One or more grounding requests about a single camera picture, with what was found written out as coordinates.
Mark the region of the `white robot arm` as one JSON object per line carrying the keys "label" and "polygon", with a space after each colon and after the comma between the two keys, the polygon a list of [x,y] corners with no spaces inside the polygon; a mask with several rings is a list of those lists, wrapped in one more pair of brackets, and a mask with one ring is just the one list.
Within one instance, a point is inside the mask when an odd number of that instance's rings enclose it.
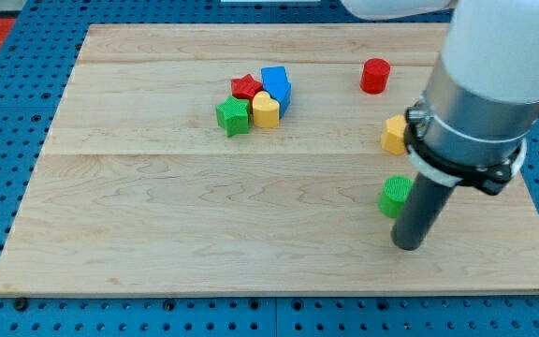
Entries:
{"label": "white robot arm", "polygon": [[463,0],[425,90],[405,112],[412,192],[459,185],[497,195],[525,161],[539,118],[539,0]]}

